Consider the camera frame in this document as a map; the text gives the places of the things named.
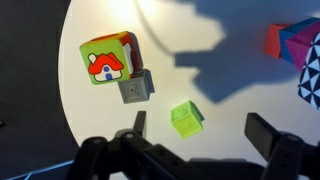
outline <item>translucent green cube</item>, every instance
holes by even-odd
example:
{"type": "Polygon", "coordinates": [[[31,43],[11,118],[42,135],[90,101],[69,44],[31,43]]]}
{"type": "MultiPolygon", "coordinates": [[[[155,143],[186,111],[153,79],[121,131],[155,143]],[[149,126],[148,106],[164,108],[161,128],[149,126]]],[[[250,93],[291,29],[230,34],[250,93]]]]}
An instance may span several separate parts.
{"type": "Polygon", "coordinates": [[[171,124],[182,138],[191,136],[203,129],[201,114],[191,101],[171,110],[171,124]]]}

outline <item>round white table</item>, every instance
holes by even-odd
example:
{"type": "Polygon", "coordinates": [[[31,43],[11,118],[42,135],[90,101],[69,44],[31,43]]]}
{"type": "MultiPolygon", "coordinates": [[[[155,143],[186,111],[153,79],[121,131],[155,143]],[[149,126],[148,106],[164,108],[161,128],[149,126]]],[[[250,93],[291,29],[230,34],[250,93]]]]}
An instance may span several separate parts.
{"type": "Polygon", "coordinates": [[[244,135],[248,112],[316,144],[320,112],[298,96],[300,72],[263,53],[269,24],[319,16],[315,3],[71,1],[60,43],[59,85],[77,143],[91,136],[111,140],[145,110],[147,140],[185,160],[244,158],[264,165],[244,135]],[[152,73],[155,93],[146,102],[123,104],[117,83],[93,85],[81,58],[82,43],[125,30],[137,36],[144,68],[152,73]],[[203,114],[204,130],[182,139],[170,123],[170,110],[187,100],[203,114]]]}

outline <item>blue block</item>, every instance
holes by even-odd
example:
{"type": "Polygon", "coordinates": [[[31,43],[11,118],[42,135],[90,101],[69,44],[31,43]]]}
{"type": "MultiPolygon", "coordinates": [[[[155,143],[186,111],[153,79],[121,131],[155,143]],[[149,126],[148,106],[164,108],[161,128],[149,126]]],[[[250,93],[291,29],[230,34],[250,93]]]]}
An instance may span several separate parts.
{"type": "Polygon", "coordinates": [[[294,64],[293,59],[291,57],[290,51],[287,48],[286,40],[295,35],[296,33],[300,32],[304,28],[310,26],[311,24],[319,21],[320,18],[309,18],[304,21],[301,21],[296,24],[292,24],[286,28],[283,28],[279,31],[279,38],[280,38],[280,48],[281,48],[281,58],[289,61],[294,64]]]}

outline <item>pink block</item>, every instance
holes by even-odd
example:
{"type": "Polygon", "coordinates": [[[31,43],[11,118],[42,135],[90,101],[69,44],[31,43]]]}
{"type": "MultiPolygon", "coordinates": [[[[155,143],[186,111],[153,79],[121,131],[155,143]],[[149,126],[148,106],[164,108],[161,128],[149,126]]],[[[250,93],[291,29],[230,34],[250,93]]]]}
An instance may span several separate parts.
{"type": "Polygon", "coordinates": [[[286,45],[290,51],[294,64],[299,70],[302,70],[304,63],[306,62],[310,43],[318,32],[320,32],[320,21],[315,22],[286,40],[286,45]]]}

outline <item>gray cube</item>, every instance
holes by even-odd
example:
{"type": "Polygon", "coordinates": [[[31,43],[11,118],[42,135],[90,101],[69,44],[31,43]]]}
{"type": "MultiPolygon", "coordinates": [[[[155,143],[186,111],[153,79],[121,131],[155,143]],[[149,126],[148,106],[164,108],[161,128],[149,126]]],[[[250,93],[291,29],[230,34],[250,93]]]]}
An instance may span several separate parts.
{"type": "Polygon", "coordinates": [[[136,72],[132,79],[118,82],[124,104],[148,101],[154,92],[150,71],[143,69],[136,72]]]}

